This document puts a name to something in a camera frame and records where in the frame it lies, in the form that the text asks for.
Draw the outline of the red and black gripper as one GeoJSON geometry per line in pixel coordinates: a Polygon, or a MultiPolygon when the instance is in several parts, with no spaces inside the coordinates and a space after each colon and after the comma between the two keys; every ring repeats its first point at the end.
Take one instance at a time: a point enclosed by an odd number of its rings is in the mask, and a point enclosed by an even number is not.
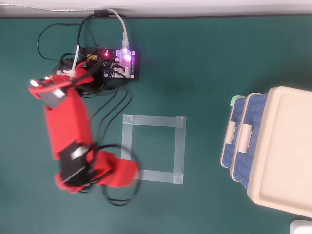
{"type": "Polygon", "coordinates": [[[105,151],[98,151],[94,164],[95,176],[93,180],[96,185],[106,185],[110,187],[130,187],[137,173],[140,171],[138,162],[115,158],[115,155],[105,151]]]}

